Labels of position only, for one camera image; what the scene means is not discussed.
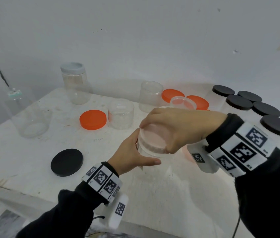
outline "black sleeve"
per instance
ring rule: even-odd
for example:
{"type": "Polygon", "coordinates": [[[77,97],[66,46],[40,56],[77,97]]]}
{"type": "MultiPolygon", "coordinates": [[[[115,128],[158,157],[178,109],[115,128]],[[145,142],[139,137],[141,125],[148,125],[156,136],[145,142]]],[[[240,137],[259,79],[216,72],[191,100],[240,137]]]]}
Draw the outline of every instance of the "black sleeve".
{"type": "MultiPolygon", "coordinates": [[[[211,152],[228,140],[243,124],[229,114],[225,122],[206,140],[211,152]]],[[[280,237],[280,150],[276,148],[268,161],[235,179],[241,220],[259,237],[280,237]]]]}
{"type": "MultiPolygon", "coordinates": [[[[110,164],[102,164],[118,176],[110,164]]],[[[16,238],[83,238],[93,220],[93,210],[101,203],[108,202],[84,181],[75,191],[61,190],[59,203],[23,228],[16,238]]]]}

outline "orange jar lid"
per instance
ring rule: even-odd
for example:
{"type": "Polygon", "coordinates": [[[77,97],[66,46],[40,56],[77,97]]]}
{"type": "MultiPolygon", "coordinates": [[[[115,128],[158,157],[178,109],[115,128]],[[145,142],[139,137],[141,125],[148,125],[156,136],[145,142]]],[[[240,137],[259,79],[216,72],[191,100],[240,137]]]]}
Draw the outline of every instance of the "orange jar lid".
{"type": "Polygon", "coordinates": [[[79,117],[81,126],[88,130],[102,128],[107,123],[106,114],[100,110],[89,110],[79,117]]]}
{"type": "Polygon", "coordinates": [[[185,95],[182,92],[175,89],[166,89],[162,92],[162,99],[167,103],[170,103],[171,99],[175,96],[185,97],[185,95]]]}
{"type": "Polygon", "coordinates": [[[194,103],[197,105],[197,110],[207,110],[209,107],[209,103],[207,102],[207,100],[203,99],[200,96],[189,95],[187,96],[187,98],[194,101],[194,103]]]}

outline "white wall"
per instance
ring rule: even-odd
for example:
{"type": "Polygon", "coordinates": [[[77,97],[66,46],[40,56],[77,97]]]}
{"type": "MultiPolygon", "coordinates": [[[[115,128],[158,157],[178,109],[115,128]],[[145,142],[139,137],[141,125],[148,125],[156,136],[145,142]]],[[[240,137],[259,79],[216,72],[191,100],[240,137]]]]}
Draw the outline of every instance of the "white wall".
{"type": "Polygon", "coordinates": [[[155,80],[202,95],[217,83],[280,109],[279,46],[280,0],[0,0],[0,68],[37,98],[63,85],[70,60],[97,94],[137,100],[155,80]]]}

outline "hand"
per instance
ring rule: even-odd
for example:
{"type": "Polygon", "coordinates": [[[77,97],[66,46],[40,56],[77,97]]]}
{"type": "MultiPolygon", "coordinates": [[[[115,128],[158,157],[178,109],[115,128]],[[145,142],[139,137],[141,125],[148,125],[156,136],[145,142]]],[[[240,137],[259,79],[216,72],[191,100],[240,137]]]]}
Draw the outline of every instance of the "hand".
{"type": "Polygon", "coordinates": [[[140,128],[152,123],[164,125],[172,135],[166,141],[166,151],[174,154],[186,144],[205,139],[226,118],[227,115],[215,111],[155,108],[142,120],[140,128]]]}
{"type": "Polygon", "coordinates": [[[119,146],[115,154],[108,160],[108,163],[117,171],[118,175],[133,170],[137,166],[153,166],[161,164],[158,158],[145,157],[139,154],[136,142],[139,135],[137,128],[119,146]]]}

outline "black jar lid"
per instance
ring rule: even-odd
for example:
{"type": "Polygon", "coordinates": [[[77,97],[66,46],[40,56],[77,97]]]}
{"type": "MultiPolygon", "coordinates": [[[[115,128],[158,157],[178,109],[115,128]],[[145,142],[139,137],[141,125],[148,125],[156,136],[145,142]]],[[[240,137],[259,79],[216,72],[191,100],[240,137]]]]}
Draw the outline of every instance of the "black jar lid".
{"type": "Polygon", "coordinates": [[[231,107],[240,110],[250,110],[253,106],[253,104],[249,100],[237,95],[229,95],[226,98],[226,103],[231,107]]]}
{"type": "Polygon", "coordinates": [[[61,177],[70,176],[82,167],[82,153],[74,148],[66,149],[54,156],[51,169],[61,177]]]}
{"type": "Polygon", "coordinates": [[[235,94],[235,91],[233,91],[231,88],[222,85],[214,85],[213,92],[224,97],[235,94]]]}
{"type": "Polygon", "coordinates": [[[277,117],[280,116],[280,110],[278,110],[277,108],[275,108],[267,103],[254,102],[252,110],[261,116],[264,116],[264,115],[274,115],[277,117]]]}
{"type": "Polygon", "coordinates": [[[237,95],[244,97],[247,100],[250,100],[252,103],[262,102],[262,98],[259,95],[256,95],[256,94],[248,92],[248,91],[239,91],[237,95]]]}
{"type": "Polygon", "coordinates": [[[276,135],[280,135],[280,118],[274,115],[263,116],[260,123],[267,130],[271,131],[276,135]]]}

